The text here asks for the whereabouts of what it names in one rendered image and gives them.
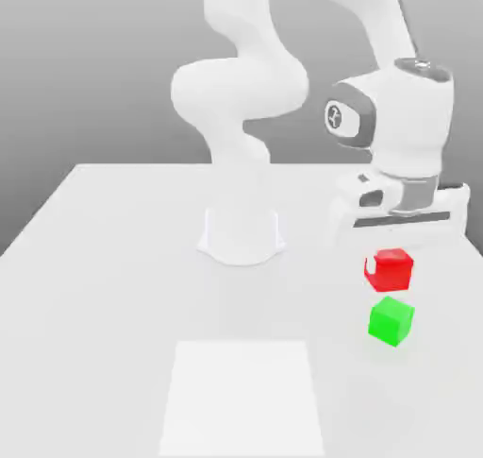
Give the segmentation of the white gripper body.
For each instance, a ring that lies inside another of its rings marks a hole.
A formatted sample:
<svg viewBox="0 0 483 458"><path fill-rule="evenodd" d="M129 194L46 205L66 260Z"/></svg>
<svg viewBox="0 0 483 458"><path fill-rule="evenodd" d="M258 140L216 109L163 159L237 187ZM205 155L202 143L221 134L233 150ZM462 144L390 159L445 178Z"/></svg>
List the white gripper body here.
<svg viewBox="0 0 483 458"><path fill-rule="evenodd" d="M414 214L389 214L380 207L360 208L348 197L331 202L326 223L328 249L362 252L453 242L465 236L471 190L468 184L437 189L433 204Z"/></svg>

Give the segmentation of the small red cube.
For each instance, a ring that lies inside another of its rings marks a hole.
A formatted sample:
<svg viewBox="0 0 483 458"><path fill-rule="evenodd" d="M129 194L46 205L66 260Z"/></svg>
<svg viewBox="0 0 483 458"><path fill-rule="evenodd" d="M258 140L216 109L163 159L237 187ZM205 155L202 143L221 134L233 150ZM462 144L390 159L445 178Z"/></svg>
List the small red cube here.
<svg viewBox="0 0 483 458"><path fill-rule="evenodd" d="M402 248L381 249L364 263L364 275L377 292L406 291L413 259Z"/></svg>

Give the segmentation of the small green cube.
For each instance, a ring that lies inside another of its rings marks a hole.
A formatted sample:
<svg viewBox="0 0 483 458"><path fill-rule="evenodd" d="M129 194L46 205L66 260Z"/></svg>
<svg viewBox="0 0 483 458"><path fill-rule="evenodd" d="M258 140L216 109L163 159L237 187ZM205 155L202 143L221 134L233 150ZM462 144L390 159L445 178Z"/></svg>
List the small green cube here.
<svg viewBox="0 0 483 458"><path fill-rule="evenodd" d="M383 297L372 308L368 333L378 340L397 347L408 336L415 308L398 299Z"/></svg>

